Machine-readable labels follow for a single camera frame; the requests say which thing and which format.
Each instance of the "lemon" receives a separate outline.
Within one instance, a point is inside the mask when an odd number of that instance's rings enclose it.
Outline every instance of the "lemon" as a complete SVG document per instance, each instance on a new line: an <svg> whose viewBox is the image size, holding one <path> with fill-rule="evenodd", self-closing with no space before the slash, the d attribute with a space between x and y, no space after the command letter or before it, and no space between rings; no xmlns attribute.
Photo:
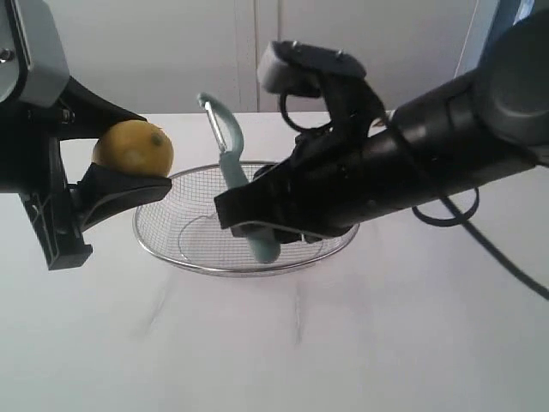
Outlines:
<svg viewBox="0 0 549 412"><path fill-rule="evenodd" d="M95 144L92 161L121 173L166 177L172 168L172 142L161 128L142 120L112 126Z"/></svg>

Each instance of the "white table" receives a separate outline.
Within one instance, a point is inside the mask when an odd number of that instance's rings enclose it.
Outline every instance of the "white table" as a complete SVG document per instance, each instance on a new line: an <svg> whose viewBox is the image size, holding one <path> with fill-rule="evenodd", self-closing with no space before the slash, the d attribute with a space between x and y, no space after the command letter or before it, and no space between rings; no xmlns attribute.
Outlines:
<svg viewBox="0 0 549 412"><path fill-rule="evenodd" d="M294 133L278 114L239 119L246 159L290 153ZM215 162L205 116L149 120L174 141L174 171ZM92 145L63 144L71 180ZM549 174L524 173L481 196L474 221L549 284ZM546 407L549 306L460 228L403 211L364 224L311 269L239 280L149 256L131 212L85 233L95 252L81 269L47 272L18 198L2 196L0 210L0 410Z"/></svg>

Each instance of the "mesh strainer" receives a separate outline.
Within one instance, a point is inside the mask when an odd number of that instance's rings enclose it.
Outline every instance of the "mesh strainer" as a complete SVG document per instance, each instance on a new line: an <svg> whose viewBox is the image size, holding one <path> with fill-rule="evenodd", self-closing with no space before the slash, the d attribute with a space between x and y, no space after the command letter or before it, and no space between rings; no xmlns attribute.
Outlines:
<svg viewBox="0 0 549 412"><path fill-rule="evenodd" d="M266 162L241 162L249 180ZM259 264L246 239L221 230L214 197L226 191L219 165L198 167L172 176L172 190L157 203L141 206L134 216L136 237L157 258L215 276L271 276L304 267L337 253L359 230L339 238L281 246L271 264Z"/></svg>

